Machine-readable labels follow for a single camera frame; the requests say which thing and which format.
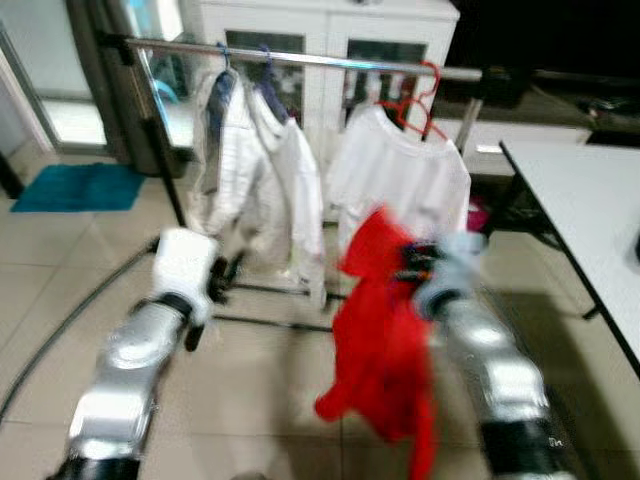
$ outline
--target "white table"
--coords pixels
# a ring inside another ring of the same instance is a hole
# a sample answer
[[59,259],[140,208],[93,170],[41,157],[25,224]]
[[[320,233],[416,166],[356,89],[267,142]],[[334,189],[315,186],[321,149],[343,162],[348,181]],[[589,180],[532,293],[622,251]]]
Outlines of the white table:
[[511,188],[491,234],[523,187],[536,197],[565,253],[640,377],[640,150],[545,143],[501,143],[513,166]]

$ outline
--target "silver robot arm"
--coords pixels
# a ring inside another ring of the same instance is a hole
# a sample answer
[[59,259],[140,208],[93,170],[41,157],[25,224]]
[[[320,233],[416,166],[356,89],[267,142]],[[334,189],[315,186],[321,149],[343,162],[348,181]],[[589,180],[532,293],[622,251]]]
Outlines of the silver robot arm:
[[213,314],[207,283],[216,253],[214,241],[192,231],[163,233],[151,295],[107,340],[51,480],[137,478],[163,367],[185,330],[185,347],[195,350]]
[[551,432],[540,370],[473,296],[472,270],[483,246],[484,238],[476,234],[443,239],[432,280],[416,291],[415,307],[442,324],[447,353],[465,377],[480,421],[494,478],[574,479],[562,466],[562,445]]

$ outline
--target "red hanger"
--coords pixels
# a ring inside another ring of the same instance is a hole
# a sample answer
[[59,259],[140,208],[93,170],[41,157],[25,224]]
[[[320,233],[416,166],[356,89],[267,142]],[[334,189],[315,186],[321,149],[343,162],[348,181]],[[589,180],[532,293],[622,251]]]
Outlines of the red hanger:
[[[433,78],[434,78],[434,82],[433,82],[433,88],[428,91],[428,92],[422,92],[420,95],[418,95],[418,98],[405,98],[404,100],[402,100],[401,102],[378,102],[378,105],[381,105],[389,110],[393,110],[396,112],[396,123],[398,125],[402,125],[405,128],[410,128],[411,130],[414,130],[420,134],[422,134],[422,139],[424,140],[427,137],[427,134],[429,133],[429,131],[431,129],[433,129],[440,137],[442,137],[444,140],[448,140],[447,136],[444,134],[444,132],[442,130],[440,130],[436,125],[434,125],[433,123],[433,118],[431,117],[431,112],[429,111],[429,109],[427,108],[427,106],[423,103],[422,99],[429,97],[433,94],[436,93],[436,90],[438,89],[438,85],[440,84],[440,70],[438,69],[438,67],[431,62],[420,62],[422,65],[425,65],[427,67],[431,67],[433,69]],[[419,105],[420,108],[424,111],[427,120],[425,125],[420,128],[417,127],[413,124],[411,124],[410,122],[408,122],[407,120],[405,120],[404,117],[404,113],[406,112],[406,110],[411,107],[411,105]]]

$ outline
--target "wall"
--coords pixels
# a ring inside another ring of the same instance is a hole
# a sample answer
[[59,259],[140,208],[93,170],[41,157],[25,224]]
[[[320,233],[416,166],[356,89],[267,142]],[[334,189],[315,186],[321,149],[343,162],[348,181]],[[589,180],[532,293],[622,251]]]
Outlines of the wall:
[[0,152],[9,157],[28,138],[27,129],[22,124],[9,92],[0,83]]
[[64,0],[9,0],[0,18],[40,96],[91,99]]

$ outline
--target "blue mat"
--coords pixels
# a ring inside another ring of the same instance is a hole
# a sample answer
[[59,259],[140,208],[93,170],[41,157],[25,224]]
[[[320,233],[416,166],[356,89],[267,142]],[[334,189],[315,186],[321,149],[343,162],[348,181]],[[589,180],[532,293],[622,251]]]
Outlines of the blue mat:
[[12,212],[130,210],[144,177],[124,165],[50,165],[29,185]]

